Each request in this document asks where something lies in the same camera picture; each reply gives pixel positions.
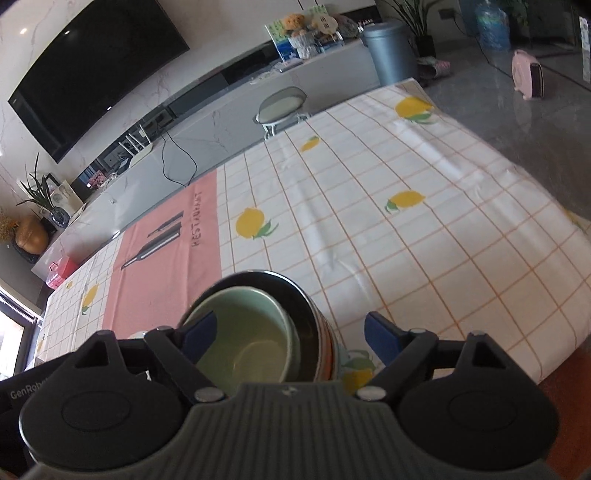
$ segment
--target wall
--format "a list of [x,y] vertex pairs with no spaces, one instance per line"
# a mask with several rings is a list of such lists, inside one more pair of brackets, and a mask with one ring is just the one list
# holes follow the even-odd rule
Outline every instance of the wall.
[[[25,166],[33,169],[38,151],[40,172],[74,180],[152,108],[224,62],[268,41],[265,23],[301,10],[298,0],[160,0],[191,50],[123,98],[56,164],[6,100],[41,52],[90,1],[19,0],[0,17],[0,175],[17,196],[17,181],[25,178]],[[302,4],[313,5],[311,0]],[[339,0],[331,5],[338,12],[373,4],[373,0]],[[0,197],[0,205],[4,201],[11,200]]]

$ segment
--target black tv screen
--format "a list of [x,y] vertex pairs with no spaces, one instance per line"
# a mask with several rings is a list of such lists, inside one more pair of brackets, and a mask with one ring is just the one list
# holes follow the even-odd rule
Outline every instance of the black tv screen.
[[59,162],[117,101],[188,49],[156,0],[93,0],[41,54],[9,103]]

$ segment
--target pink box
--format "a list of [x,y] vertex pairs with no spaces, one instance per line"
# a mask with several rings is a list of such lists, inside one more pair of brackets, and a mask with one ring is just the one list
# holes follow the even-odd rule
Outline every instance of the pink box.
[[75,264],[70,257],[62,257],[57,263],[53,262],[49,270],[49,276],[47,277],[47,286],[54,290],[59,287],[64,280],[78,270],[79,265]]

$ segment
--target stool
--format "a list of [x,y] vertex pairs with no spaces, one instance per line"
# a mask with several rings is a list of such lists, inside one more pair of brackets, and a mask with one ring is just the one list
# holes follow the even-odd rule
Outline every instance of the stool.
[[263,100],[257,115],[252,121],[262,125],[265,129],[265,140],[268,140],[275,135],[278,124],[292,117],[296,117],[298,123],[310,118],[309,113],[301,111],[307,98],[306,93],[298,87],[279,90],[279,92]]

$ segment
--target tablecloth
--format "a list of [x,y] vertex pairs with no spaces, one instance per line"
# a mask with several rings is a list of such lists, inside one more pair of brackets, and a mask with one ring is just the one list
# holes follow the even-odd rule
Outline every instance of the tablecloth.
[[174,325],[209,284],[258,268],[298,283],[370,376],[363,318],[377,310],[443,339],[488,332],[539,382],[591,330],[588,228],[409,80],[252,147],[142,218],[52,294],[37,352]]

